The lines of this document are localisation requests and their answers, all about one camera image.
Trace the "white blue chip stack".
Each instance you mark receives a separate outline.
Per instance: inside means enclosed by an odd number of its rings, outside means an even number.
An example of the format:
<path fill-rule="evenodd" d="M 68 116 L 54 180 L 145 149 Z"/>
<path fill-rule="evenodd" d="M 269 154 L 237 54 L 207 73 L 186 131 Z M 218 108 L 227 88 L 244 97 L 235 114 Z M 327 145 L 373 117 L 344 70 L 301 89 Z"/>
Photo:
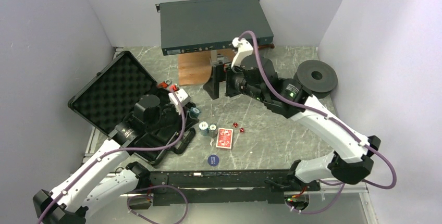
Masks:
<path fill-rule="evenodd" d="M 199 123 L 199 130 L 203 136 L 208 136 L 209 124 L 206 121 L 201 121 Z"/>

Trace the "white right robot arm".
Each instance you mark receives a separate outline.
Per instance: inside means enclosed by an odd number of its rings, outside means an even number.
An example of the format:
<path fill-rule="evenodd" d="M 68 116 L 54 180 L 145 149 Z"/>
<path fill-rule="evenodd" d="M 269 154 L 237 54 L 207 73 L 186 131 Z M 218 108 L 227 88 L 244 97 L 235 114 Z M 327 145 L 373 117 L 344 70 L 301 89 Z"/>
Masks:
<path fill-rule="evenodd" d="M 374 135 L 365 136 L 351 130 L 336 118 L 321 99 L 337 86 L 337 75 L 328 64 L 307 60 L 298 67 L 290 79 L 280 78 L 271 60 L 262 58 L 265 74 L 273 86 L 265 84 L 254 56 L 246 57 L 240 66 L 217 64 L 204 84 L 212 99 L 219 98 L 219 84 L 226 83 L 227 97 L 246 95 L 264 104 L 271 112 L 296 121 L 325 141 L 333 151 L 311 160 L 296 160 L 287 175 L 293 190 L 325 178 L 336 178 L 346 184 L 357 184 L 372 170 L 372 155 L 380 146 Z"/>

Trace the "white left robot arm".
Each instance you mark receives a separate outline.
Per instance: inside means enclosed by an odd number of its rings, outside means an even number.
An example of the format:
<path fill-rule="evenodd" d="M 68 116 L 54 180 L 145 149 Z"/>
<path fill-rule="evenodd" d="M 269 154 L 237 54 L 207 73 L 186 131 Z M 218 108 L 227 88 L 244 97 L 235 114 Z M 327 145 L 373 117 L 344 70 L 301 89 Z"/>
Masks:
<path fill-rule="evenodd" d="M 39 191 L 33 198 L 38 223 L 86 223 L 87 218 L 124 193 L 142 193 L 149 188 L 146 169 L 132 167 L 102 183 L 111 168 L 126 160 L 131 152 L 163 151 L 174 147 L 183 137 L 187 113 L 184 105 L 190 102 L 185 90 L 171 92 L 171 102 L 179 109 L 181 130 L 173 134 L 167 145 L 159 147 L 132 146 L 130 139 L 119 145 L 106 140 L 99 150 L 66 181 L 47 192 Z"/>

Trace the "red and silver key tool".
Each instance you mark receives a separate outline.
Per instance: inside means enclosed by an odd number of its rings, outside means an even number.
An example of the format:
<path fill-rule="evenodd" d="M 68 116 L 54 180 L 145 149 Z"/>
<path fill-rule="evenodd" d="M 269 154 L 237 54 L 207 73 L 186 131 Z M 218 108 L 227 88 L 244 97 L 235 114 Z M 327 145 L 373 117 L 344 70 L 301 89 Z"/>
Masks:
<path fill-rule="evenodd" d="M 171 85 L 171 80 L 167 79 L 157 85 L 158 88 L 167 88 Z"/>

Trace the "green blue chip stack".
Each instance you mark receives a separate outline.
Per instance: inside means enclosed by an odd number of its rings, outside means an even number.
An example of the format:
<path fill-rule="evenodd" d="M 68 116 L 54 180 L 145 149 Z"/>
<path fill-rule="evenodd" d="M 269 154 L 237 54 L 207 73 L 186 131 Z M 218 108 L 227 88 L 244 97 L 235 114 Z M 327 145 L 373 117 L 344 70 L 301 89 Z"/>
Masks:
<path fill-rule="evenodd" d="M 200 114 L 201 114 L 201 110 L 198 109 L 197 107 L 191 107 L 188 110 L 188 115 L 189 115 L 190 118 L 197 119 Z"/>

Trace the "grey filament spool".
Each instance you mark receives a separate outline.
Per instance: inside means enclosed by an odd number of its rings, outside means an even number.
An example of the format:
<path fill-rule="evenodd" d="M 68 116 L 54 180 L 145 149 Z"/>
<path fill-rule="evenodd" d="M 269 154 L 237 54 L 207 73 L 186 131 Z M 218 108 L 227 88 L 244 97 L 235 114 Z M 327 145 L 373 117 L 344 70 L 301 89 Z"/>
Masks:
<path fill-rule="evenodd" d="M 319 99 L 327 97 L 338 84 L 335 70 L 319 60 L 302 62 L 297 67 L 294 78 Z"/>

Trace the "dark grey rack unit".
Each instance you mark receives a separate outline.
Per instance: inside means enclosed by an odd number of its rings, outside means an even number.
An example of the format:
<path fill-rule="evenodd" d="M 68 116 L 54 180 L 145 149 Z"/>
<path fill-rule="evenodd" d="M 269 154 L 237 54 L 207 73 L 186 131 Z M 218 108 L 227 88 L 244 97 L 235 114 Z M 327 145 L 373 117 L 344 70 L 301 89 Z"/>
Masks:
<path fill-rule="evenodd" d="M 248 30 L 259 45 L 274 39 L 260 0 L 187 0 L 156 8 L 164 56 L 231 48 L 232 40 Z"/>

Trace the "grey metal stand bracket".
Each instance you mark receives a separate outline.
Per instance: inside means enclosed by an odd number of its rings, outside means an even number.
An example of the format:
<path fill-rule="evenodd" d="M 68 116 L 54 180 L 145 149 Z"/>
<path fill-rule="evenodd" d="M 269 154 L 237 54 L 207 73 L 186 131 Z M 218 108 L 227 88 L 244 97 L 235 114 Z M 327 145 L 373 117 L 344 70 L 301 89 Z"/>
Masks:
<path fill-rule="evenodd" d="M 229 62 L 229 57 L 222 50 L 211 50 L 210 54 L 211 66 Z"/>

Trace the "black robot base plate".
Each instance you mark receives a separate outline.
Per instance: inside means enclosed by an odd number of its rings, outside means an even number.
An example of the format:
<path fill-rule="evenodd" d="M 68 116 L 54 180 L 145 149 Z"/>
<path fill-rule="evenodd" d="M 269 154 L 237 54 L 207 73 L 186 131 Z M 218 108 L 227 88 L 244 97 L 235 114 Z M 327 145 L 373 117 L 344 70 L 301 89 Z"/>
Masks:
<path fill-rule="evenodd" d="M 288 169 L 144 172 L 137 185 L 153 194 L 154 206 L 183 203 L 267 202 L 281 204 L 290 193 L 316 192 L 318 182 L 300 184 Z"/>

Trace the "black poker set case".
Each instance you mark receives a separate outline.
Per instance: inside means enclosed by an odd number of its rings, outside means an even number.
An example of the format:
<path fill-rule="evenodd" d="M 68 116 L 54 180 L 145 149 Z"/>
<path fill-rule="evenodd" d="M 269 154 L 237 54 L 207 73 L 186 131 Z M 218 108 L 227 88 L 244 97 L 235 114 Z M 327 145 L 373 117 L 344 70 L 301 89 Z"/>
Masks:
<path fill-rule="evenodd" d="M 130 51 L 122 51 L 99 72 L 77 95 L 68 107 L 119 145 L 132 139 L 132 146 L 159 147 L 167 145 L 173 134 L 179 134 L 181 120 L 171 127 L 152 132 L 152 95 L 169 103 L 169 90 L 157 87 L 158 82 L 148 73 Z M 195 107 L 189 102 L 182 139 L 168 149 L 182 154 L 196 135 L 193 127 L 198 118 L 190 118 L 188 110 Z M 158 166 L 167 150 L 136 152 L 151 166 Z"/>

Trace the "blue small blind button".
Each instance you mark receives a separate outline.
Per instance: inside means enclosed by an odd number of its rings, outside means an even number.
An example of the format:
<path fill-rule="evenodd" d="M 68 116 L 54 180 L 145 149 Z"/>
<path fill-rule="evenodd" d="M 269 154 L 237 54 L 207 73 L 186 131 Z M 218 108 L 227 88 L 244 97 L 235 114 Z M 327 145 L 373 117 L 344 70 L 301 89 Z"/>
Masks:
<path fill-rule="evenodd" d="M 217 155 L 212 154 L 207 158 L 207 163 L 212 167 L 218 166 L 219 162 L 220 159 Z"/>

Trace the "red playing card deck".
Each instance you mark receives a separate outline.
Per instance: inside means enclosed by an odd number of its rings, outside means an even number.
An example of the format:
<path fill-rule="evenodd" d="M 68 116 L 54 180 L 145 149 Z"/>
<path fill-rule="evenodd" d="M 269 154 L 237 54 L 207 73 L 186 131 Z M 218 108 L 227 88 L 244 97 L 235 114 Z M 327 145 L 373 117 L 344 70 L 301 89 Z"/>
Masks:
<path fill-rule="evenodd" d="M 216 147 L 231 149 L 233 133 L 234 133 L 233 129 L 219 128 L 216 140 Z"/>

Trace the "wooden base board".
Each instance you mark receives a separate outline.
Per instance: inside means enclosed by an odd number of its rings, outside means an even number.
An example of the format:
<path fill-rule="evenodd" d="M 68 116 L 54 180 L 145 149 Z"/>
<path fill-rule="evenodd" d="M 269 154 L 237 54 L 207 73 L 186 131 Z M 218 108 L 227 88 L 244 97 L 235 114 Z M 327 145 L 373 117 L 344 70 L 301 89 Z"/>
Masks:
<path fill-rule="evenodd" d="M 227 61 L 232 61 L 235 53 L 232 49 L 220 49 L 202 51 L 178 55 L 179 85 L 202 85 L 205 84 L 212 73 L 212 60 L 215 54 L 221 54 Z"/>

